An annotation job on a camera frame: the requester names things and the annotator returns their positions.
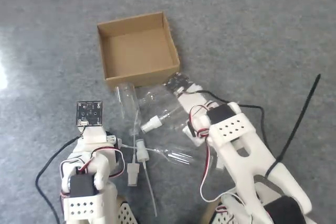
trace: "black cable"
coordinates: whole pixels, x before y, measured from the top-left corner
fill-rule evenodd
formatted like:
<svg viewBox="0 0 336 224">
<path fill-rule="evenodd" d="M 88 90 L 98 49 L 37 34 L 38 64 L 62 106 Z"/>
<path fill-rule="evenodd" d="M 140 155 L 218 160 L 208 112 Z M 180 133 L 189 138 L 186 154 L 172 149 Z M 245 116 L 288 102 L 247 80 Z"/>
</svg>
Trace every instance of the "black cable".
<svg viewBox="0 0 336 224">
<path fill-rule="evenodd" d="M 225 100 L 225 99 L 222 99 L 218 96 L 216 96 L 214 93 L 208 91 L 208 90 L 198 90 L 198 91 L 195 91 L 195 92 L 191 92 L 191 93 L 188 93 L 186 92 L 187 94 L 193 94 L 193 93 L 204 93 L 204 94 L 209 94 L 211 95 L 213 98 L 217 99 L 218 101 L 221 101 L 221 102 L 224 102 L 224 103 L 229 103 L 230 101 L 228 100 Z M 266 131 L 265 131 L 265 110 L 263 107 L 261 106 L 258 106 L 258 105 L 252 105 L 252 104 L 238 104 L 240 107 L 243 107 L 243 108 L 250 108 L 250 109 L 260 109 L 261 111 L 261 120 L 260 120 L 260 126 L 261 126 L 261 133 L 262 133 L 262 139 L 263 139 L 263 142 L 265 144 L 265 146 L 268 148 L 268 150 L 272 153 L 270 147 L 269 147 L 269 144 L 268 144 L 268 140 L 267 140 L 267 136 L 266 136 Z"/>
<path fill-rule="evenodd" d="M 46 171 L 46 169 L 48 168 L 48 166 L 50 165 L 50 163 L 55 159 L 55 157 L 60 154 L 66 147 L 68 147 L 69 145 L 71 145 L 72 143 L 74 143 L 77 139 L 79 139 L 82 135 L 83 132 L 85 130 L 85 127 L 83 129 L 83 131 L 80 133 L 79 136 L 76 136 L 75 138 L 71 139 L 70 141 L 68 141 L 67 143 L 65 143 L 53 156 L 51 156 L 51 158 L 48 160 L 48 162 L 45 164 L 45 166 L 40 170 L 40 172 L 37 174 L 36 179 L 35 179 L 35 187 L 38 191 L 38 193 L 42 196 L 42 198 L 45 200 L 45 202 L 48 204 L 49 208 L 52 210 L 55 219 L 56 219 L 56 223 L 60 224 L 59 221 L 59 217 L 57 215 L 57 212 L 54 208 L 54 206 L 52 205 L 52 203 L 50 202 L 50 200 L 48 199 L 48 197 L 44 194 L 44 192 L 41 190 L 38 182 L 39 179 L 41 178 L 42 174 Z"/>
<path fill-rule="evenodd" d="M 265 177 L 266 177 L 266 178 L 269 176 L 269 174 L 270 174 L 271 171 L 274 169 L 274 167 L 275 167 L 278 163 L 280 163 L 280 162 L 283 160 L 283 158 L 284 158 L 284 156 L 285 156 L 285 153 L 286 153 L 286 151 L 287 151 L 289 145 L 291 144 L 291 142 L 292 142 L 292 140 L 293 140 L 293 138 L 294 138 L 294 136 L 295 136 L 296 131 L 298 130 L 298 128 L 299 128 L 299 126 L 300 126 L 300 123 L 301 123 L 301 121 L 302 121 L 302 119 L 303 119 L 303 116 L 304 116 L 305 112 L 307 111 L 309 102 L 310 102 L 312 96 L 314 95 L 315 89 L 316 89 L 317 85 L 319 84 L 320 79 L 321 79 L 321 74 L 318 74 L 318 75 L 316 76 L 316 78 L 315 78 L 315 81 L 314 81 L 313 86 L 311 87 L 311 89 L 310 89 L 310 91 L 309 91 L 309 94 L 308 94 L 308 96 L 307 96 L 307 98 L 306 98 L 306 101 L 304 102 L 304 105 L 303 105 L 303 108 L 302 108 L 301 113 L 300 113 L 300 115 L 299 115 L 299 118 L 297 119 L 297 121 L 296 121 L 296 123 L 295 123 L 295 125 L 294 125 L 294 128 L 293 128 L 292 132 L 290 133 L 290 136 L 289 136 L 289 138 L 288 138 L 288 140 L 287 140 L 287 142 L 286 142 L 284 148 L 282 149 L 280 155 L 276 158 L 275 162 L 274 162 L 274 163 L 271 165 L 271 167 L 267 170 L 267 172 L 266 172 L 266 174 L 265 174 Z"/>
</svg>

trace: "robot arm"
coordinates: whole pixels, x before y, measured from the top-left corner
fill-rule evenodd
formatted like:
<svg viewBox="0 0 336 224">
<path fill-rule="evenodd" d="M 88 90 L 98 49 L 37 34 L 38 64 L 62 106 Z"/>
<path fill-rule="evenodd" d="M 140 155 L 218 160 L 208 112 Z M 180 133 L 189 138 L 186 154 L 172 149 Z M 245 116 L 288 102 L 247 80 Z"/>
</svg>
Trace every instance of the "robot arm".
<svg viewBox="0 0 336 224">
<path fill-rule="evenodd" d="M 109 177 L 122 174 L 125 165 L 117 138 L 107 135 L 102 127 L 101 101 L 77 103 L 77 127 L 80 131 L 85 127 L 83 134 L 60 165 L 65 221 L 67 224 L 119 223 L 118 192 Z M 120 153 L 123 169 L 112 174 L 118 164 L 116 152 Z M 130 223 L 136 223 L 133 215 L 132 220 Z"/>
</svg>

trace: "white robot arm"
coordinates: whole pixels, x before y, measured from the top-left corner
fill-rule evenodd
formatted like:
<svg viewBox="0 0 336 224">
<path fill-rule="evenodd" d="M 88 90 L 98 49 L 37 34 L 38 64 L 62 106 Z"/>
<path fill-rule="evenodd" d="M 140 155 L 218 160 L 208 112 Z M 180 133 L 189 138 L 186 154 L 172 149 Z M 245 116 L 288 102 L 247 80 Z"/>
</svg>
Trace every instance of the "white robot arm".
<svg viewBox="0 0 336 224">
<path fill-rule="evenodd" d="M 320 75 L 312 86 L 296 129 L 319 79 Z M 209 91 L 204 91 L 201 86 L 189 81 L 181 73 L 172 77 L 165 86 L 176 95 L 189 114 L 188 126 L 183 129 L 183 132 L 196 146 L 206 142 L 208 158 L 210 157 L 209 146 L 213 147 L 218 157 L 216 168 L 226 168 L 236 184 L 235 188 L 213 200 L 205 199 L 202 187 L 208 173 L 209 160 L 207 160 L 199 192 L 206 202 L 220 202 L 220 206 L 216 208 L 217 214 L 214 215 L 211 223 L 315 224 L 307 217 L 312 210 L 308 196 L 284 164 L 280 163 L 283 155 L 281 159 L 277 158 L 279 160 L 273 157 L 266 145 L 267 142 L 262 142 L 256 134 L 256 129 L 237 103 L 224 101 Z M 223 101 L 224 104 L 219 105 L 217 102 L 208 100 L 202 93 L 211 94 L 213 98 Z M 246 106 L 259 108 L 263 113 L 262 107 Z M 242 148 L 247 152 L 246 156 L 238 153 Z M 270 183 L 255 182 L 256 175 L 266 176 L 268 180 L 264 179 L 264 181 Z"/>
<path fill-rule="evenodd" d="M 73 152 L 60 164 L 65 221 L 115 224 L 120 223 L 121 215 L 127 215 L 128 223 L 136 223 L 128 204 L 122 206 L 127 208 L 125 213 L 120 210 L 117 188 L 109 181 L 123 173 L 125 162 L 117 138 L 107 135 L 102 127 L 101 101 L 77 103 L 77 127 L 82 135 Z M 115 172 L 119 160 L 122 168 Z"/>
</svg>

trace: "clear plastic bottle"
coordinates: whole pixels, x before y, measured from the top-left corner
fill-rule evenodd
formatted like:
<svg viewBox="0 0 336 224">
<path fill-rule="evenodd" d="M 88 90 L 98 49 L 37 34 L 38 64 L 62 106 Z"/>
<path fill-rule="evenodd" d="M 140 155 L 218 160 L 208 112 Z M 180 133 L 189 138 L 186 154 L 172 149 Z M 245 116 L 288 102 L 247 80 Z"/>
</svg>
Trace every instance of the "clear plastic bottle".
<svg viewBox="0 0 336 224">
<path fill-rule="evenodd" d="M 119 102 L 124 127 L 131 136 L 138 134 L 141 114 L 134 85 L 129 82 L 120 83 L 114 92 Z"/>
<path fill-rule="evenodd" d="M 190 165 L 194 167 L 203 167 L 205 164 L 205 153 L 200 150 L 192 150 L 187 147 L 176 145 L 157 146 L 155 151 L 160 153 L 165 159 L 176 165 Z M 210 166 L 213 162 L 213 156 L 210 156 Z"/>
<path fill-rule="evenodd" d="M 161 127 L 163 124 L 167 124 L 170 128 L 178 130 L 181 127 L 183 128 L 186 120 L 187 114 L 180 105 L 174 108 L 163 108 L 161 112 L 157 113 L 144 123 L 141 126 L 141 130 L 144 133 L 147 133 L 153 129 Z"/>
<path fill-rule="evenodd" d="M 164 85 L 155 85 L 143 90 L 145 94 L 138 99 L 141 109 L 176 98 Z"/>
</svg>

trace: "white 3d-printed part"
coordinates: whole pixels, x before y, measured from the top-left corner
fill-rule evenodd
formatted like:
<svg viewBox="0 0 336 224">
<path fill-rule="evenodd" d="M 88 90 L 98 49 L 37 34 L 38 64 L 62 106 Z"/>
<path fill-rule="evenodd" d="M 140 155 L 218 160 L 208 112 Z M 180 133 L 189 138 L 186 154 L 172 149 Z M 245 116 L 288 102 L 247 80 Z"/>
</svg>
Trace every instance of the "white 3d-printed part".
<svg viewBox="0 0 336 224">
<path fill-rule="evenodd" d="M 65 198 L 64 218 L 66 221 L 96 219 L 103 216 L 103 194 L 88 197 Z"/>
<path fill-rule="evenodd" d="M 136 221 L 130 206 L 124 202 L 121 204 L 118 211 L 118 223 L 119 224 L 138 224 Z"/>
</svg>

